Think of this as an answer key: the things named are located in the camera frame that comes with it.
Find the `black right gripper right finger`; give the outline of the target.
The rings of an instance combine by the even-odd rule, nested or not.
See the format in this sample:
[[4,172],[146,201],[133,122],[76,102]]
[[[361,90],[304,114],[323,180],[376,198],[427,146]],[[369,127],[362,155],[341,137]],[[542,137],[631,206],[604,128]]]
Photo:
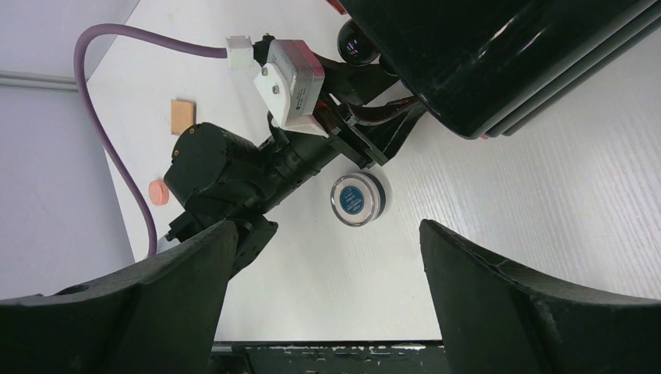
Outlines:
[[657,373],[660,303],[534,270],[432,220],[420,248],[453,373]]

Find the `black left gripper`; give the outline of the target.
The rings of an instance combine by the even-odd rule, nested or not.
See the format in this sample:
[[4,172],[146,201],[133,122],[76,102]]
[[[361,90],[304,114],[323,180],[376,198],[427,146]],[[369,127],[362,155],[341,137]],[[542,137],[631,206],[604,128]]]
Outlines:
[[317,55],[325,79],[314,118],[327,138],[309,142],[309,164],[322,168],[342,155],[359,168],[394,158],[427,112],[416,97],[368,105],[399,81],[381,65],[350,65]]

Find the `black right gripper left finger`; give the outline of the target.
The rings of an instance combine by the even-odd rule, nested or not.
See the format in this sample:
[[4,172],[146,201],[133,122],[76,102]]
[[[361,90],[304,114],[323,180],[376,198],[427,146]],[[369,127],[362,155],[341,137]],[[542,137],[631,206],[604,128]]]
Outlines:
[[205,372],[237,240],[221,222],[56,294],[3,300],[2,372]]

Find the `black drawer organizer case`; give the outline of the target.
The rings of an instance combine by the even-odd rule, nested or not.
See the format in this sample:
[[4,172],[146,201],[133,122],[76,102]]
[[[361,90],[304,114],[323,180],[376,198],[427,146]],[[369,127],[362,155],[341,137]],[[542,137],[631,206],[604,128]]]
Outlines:
[[344,1],[427,111],[509,136],[659,28],[657,1]]

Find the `pink top drawer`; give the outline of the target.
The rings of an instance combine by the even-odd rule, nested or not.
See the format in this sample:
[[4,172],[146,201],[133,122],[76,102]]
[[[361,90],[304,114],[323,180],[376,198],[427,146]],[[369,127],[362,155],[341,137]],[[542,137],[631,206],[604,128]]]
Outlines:
[[345,7],[339,0],[326,0],[326,2],[340,15],[345,15],[347,13]]

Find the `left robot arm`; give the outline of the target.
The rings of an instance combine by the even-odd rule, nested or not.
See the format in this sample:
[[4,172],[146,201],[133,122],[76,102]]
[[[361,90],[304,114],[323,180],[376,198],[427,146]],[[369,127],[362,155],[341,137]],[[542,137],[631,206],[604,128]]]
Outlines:
[[252,263],[276,233],[266,219],[336,157],[358,168],[384,165],[401,149],[425,114],[416,97],[374,107],[371,101],[396,83],[379,65],[320,61],[325,79],[313,117],[325,136],[286,131],[269,115],[270,136],[260,145],[214,124],[188,128],[178,139],[164,181],[183,206],[167,239],[184,242],[219,221],[238,231],[232,270]]

